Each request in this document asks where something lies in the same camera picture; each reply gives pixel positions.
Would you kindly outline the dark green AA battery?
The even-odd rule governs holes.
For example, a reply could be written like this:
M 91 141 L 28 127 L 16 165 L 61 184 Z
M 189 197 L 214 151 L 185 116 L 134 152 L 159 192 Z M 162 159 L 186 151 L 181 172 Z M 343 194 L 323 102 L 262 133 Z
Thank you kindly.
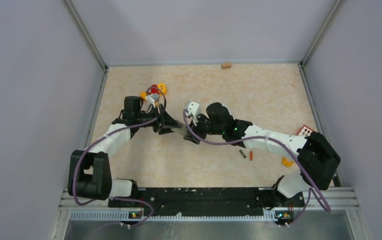
M 243 157 L 243 158 L 246 158 L 247 156 L 245 155 L 245 153 L 242 151 L 242 150 L 239 150 L 239 153 L 241 154 L 241 156 Z

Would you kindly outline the grey remote battery cover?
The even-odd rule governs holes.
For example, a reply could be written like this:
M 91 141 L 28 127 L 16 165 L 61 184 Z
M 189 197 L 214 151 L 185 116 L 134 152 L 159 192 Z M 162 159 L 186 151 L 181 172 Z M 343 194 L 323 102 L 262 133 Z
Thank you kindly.
M 181 128 L 172 128 L 171 130 L 173 132 L 181 135 L 182 137 L 185 137 L 186 135 L 188 135 L 188 131 L 187 131 L 186 127 L 185 128 L 183 128 L 183 127 L 181 127 Z

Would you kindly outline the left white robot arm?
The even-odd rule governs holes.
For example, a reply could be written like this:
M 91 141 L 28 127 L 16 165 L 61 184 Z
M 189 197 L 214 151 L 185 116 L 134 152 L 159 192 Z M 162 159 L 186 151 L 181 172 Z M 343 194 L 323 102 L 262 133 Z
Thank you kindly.
M 139 201 L 137 184 L 131 179 L 113 178 L 109 159 L 123 144 L 131 140 L 140 128 L 152 128 L 159 135 L 180 129 L 179 121 L 171 117 L 165 105 L 142 109 L 138 96 L 127 96 L 124 109 L 108 131 L 84 150 L 75 150 L 70 156 L 68 193 L 77 198 L 106 200 L 120 197 L 128 207 Z

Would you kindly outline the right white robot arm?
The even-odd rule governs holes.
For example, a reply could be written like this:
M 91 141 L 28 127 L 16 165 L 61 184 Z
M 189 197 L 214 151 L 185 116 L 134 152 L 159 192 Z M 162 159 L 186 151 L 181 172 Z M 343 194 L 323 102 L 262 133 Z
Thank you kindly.
M 285 206 L 297 193 L 310 188 L 327 190 L 341 162 L 338 153 L 319 132 L 302 136 L 268 130 L 234 118 L 219 102 L 210 104 L 206 114 L 201 113 L 198 103 L 188 102 L 183 118 L 191 118 L 191 124 L 185 126 L 188 136 L 197 144 L 206 143 L 208 135 L 220 135 L 224 140 L 221 145 L 263 150 L 292 159 L 299 169 L 281 177 L 272 192 L 272 200 L 278 206 Z

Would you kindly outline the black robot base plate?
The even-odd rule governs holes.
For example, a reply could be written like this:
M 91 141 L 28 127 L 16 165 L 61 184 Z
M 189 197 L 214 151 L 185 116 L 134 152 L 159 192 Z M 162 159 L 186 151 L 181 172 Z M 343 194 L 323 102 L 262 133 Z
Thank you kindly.
M 182 214 L 184 217 L 262 216 L 268 210 L 293 210 L 305 204 L 302 193 L 286 198 L 277 191 L 259 187 L 140 188 L 135 202 L 109 200 L 110 208 L 154 210 L 154 217 Z

